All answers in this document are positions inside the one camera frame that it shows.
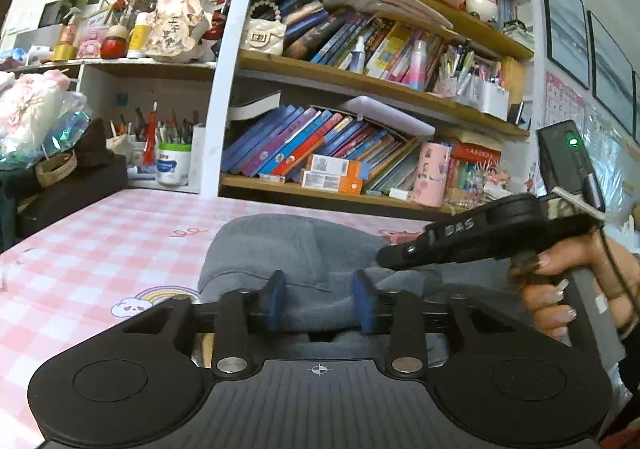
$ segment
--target rainbow illustration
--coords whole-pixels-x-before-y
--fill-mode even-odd
[[[169,299],[174,295],[186,294],[191,297],[191,301],[197,302],[199,299],[199,294],[193,288],[189,288],[187,286],[179,286],[179,285],[161,285],[161,286],[153,286],[152,288],[147,288],[142,292],[136,294],[135,299],[140,299],[142,301],[148,301],[152,304],[158,304],[159,302],[164,301],[165,299]]]

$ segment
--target gray handle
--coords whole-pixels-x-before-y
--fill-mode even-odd
[[[563,278],[569,285],[564,289],[562,302],[577,312],[568,327],[571,346],[587,355],[598,356],[602,367],[609,370],[625,357],[625,348],[609,309],[602,313],[598,309],[593,272],[587,268],[572,269],[560,277]]]

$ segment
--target white handbag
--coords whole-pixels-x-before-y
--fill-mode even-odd
[[[254,20],[252,13],[261,5],[270,6],[274,9],[276,21]],[[256,2],[249,8],[249,18],[244,24],[240,48],[242,50],[253,50],[264,54],[282,55],[284,49],[284,32],[287,25],[280,22],[280,11],[273,2]]]

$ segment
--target metal screw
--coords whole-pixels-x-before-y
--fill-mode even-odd
[[[415,373],[422,369],[422,362],[415,357],[398,357],[391,366],[400,373]]]
[[[220,359],[216,367],[224,373],[238,373],[248,366],[247,362],[240,357],[225,357]]]

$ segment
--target human hand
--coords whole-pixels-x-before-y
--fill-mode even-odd
[[[638,296],[640,288],[640,263],[622,245],[607,238],[612,257],[631,289]],[[531,259],[521,270],[541,276],[560,275],[573,267],[590,266],[596,277],[596,292],[604,293],[609,309],[618,329],[634,320],[634,310],[629,298],[613,272],[598,233],[563,239]],[[569,305],[558,304],[564,298],[562,291],[551,284],[527,284],[522,289],[522,299],[533,315],[535,327],[543,333],[562,338],[567,325],[576,317]]]

